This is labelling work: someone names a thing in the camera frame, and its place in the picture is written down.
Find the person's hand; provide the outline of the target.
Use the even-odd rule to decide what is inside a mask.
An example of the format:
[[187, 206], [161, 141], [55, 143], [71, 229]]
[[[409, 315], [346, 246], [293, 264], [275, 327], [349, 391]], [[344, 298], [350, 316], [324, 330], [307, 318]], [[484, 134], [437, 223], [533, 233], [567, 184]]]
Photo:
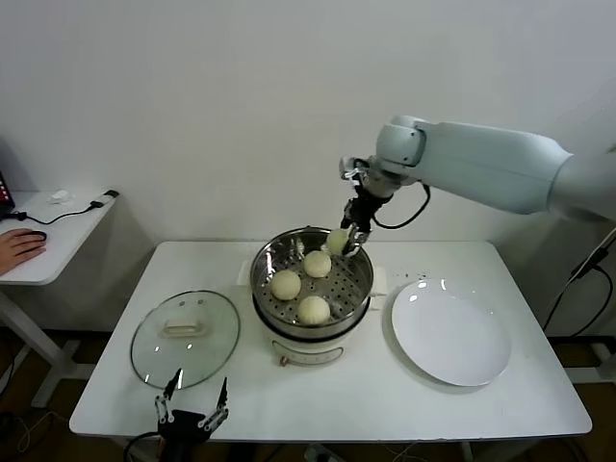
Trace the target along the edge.
[[46, 235], [27, 228], [7, 231], [0, 237], [0, 274], [4, 275], [46, 250]]

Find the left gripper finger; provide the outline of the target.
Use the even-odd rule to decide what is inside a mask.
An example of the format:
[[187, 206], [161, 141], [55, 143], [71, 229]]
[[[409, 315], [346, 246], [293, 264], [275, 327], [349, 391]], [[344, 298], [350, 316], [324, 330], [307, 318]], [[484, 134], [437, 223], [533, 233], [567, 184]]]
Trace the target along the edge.
[[155, 408], [157, 413], [158, 424], [166, 424], [169, 422], [168, 402], [172, 399], [174, 391], [177, 389], [180, 379], [183, 376], [183, 370], [179, 368], [172, 379], [164, 387], [163, 391], [155, 397]]
[[217, 430], [228, 418], [229, 409], [227, 407], [227, 400], [227, 378], [224, 378], [218, 395], [216, 410], [210, 416], [206, 416], [200, 421], [198, 427], [203, 430]]

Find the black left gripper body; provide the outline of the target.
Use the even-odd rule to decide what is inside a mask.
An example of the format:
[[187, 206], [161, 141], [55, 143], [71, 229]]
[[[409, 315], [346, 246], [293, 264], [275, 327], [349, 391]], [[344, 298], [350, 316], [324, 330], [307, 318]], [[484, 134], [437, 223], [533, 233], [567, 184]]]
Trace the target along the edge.
[[163, 439], [160, 462], [191, 462], [196, 449], [211, 437], [211, 430], [202, 422], [203, 414], [173, 410], [165, 423], [158, 425]]

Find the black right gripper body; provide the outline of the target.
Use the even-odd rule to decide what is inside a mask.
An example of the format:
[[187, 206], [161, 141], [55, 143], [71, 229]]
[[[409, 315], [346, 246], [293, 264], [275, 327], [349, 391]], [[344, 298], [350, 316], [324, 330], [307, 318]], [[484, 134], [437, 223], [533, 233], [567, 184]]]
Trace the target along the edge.
[[373, 215], [386, 204], [386, 199], [377, 197], [362, 186], [354, 187], [356, 196], [348, 201], [344, 209], [343, 228], [354, 226], [359, 232], [371, 232]]

